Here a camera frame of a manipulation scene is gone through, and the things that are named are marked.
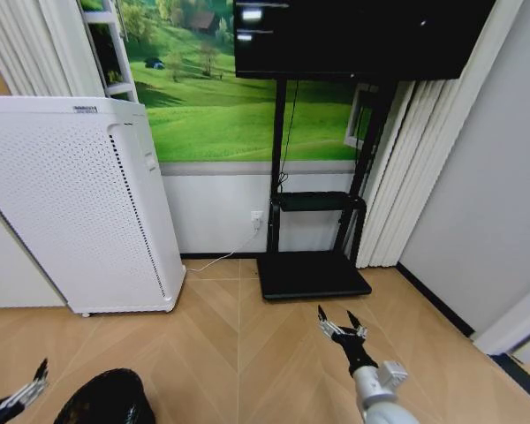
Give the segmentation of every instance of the power plug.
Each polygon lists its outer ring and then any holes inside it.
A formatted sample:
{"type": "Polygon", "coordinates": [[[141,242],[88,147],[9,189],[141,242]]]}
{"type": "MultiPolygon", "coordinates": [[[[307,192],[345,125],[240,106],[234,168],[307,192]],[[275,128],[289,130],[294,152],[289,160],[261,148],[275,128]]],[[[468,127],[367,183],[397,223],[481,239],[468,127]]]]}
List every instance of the power plug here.
{"type": "Polygon", "coordinates": [[[251,223],[254,225],[256,230],[261,228],[261,220],[263,218],[262,210],[252,210],[251,211],[251,223]]]}

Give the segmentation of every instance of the landscape wallpaper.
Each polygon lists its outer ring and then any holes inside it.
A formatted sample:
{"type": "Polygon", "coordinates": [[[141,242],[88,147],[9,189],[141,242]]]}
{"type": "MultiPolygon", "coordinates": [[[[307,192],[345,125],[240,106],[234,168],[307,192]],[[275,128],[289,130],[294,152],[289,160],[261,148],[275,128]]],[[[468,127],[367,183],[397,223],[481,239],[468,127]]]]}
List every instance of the landscape wallpaper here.
{"type": "MultiPolygon", "coordinates": [[[[100,0],[81,3],[85,10],[102,9],[100,0]]],[[[235,77],[232,1],[120,3],[132,75],[148,110],[159,161],[270,160],[275,81],[235,77]]],[[[117,81],[116,74],[104,73],[117,81]]],[[[355,157],[355,149],[344,144],[354,88],[349,83],[299,83],[287,160],[355,157]]],[[[294,89],[290,81],[285,140],[294,89]]]]}

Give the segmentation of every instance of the baseboard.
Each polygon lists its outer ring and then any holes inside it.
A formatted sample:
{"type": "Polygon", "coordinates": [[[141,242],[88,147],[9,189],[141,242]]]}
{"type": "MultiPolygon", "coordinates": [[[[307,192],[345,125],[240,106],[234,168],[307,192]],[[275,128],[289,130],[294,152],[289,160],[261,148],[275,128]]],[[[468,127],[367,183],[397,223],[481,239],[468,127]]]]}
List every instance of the baseboard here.
{"type": "MultiPolygon", "coordinates": [[[[262,254],[263,252],[239,252],[236,254],[233,254],[231,256],[228,256],[228,259],[256,259],[257,256],[262,254]]],[[[180,254],[181,259],[217,259],[221,258],[228,253],[224,254],[215,254],[215,253],[208,253],[208,254],[180,254]]]]}
{"type": "Polygon", "coordinates": [[[530,374],[522,369],[517,361],[506,353],[503,353],[502,355],[492,355],[491,359],[530,395],[530,374]]]}
{"type": "Polygon", "coordinates": [[[464,336],[470,337],[475,330],[465,322],[459,315],[457,315],[450,307],[438,298],[424,283],[421,282],[412,272],[408,270],[402,263],[397,264],[397,270],[404,278],[418,290],[422,296],[430,301],[435,308],[440,311],[464,336]]]}

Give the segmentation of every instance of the wooden floor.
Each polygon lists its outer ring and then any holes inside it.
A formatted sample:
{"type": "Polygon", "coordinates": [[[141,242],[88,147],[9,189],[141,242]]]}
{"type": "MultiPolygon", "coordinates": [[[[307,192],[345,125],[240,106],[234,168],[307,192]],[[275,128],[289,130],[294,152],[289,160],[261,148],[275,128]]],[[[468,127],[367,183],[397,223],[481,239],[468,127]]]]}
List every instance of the wooden floor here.
{"type": "MultiPolygon", "coordinates": [[[[322,306],[342,324],[350,309],[368,326],[371,356],[405,365],[400,403],[420,422],[530,423],[530,397],[396,270],[362,274],[373,294],[322,306]]],[[[0,310],[0,397],[48,357],[49,387],[14,422],[51,423],[80,385],[130,367],[159,423],[359,423],[345,356],[318,330],[317,302],[266,303],[256,277],[253,260],[191,273],[170,314],[0,310]]]]}

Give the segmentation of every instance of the wall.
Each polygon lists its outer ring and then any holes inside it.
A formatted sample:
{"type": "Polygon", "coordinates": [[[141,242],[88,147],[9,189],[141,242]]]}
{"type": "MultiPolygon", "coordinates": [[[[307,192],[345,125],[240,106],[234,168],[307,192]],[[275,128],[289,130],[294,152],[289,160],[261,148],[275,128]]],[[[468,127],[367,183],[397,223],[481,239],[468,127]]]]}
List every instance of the wall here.
{"type": "Polygon", "coordinates": [[[400,261],[478,331],[530,291],[530,0],[400,261]]]}
{"type": "Polygon", "coordinates": [[[0,218],[0,307],[60,307],[63,304],[0,218]]]}
{"type": "MultiPolygon", "coordinates": [[[[163,177],[181,253],[230,252],[253,232],[250,212],[262,210],[257,237],[240,252],[264,252],[269,175],[163,177]]],[[[291,175],[285,191],[347,191],[352,174],[291,175]]],[[[338,212],[281,213],[280,250],[330,249],[338,212]]]]}

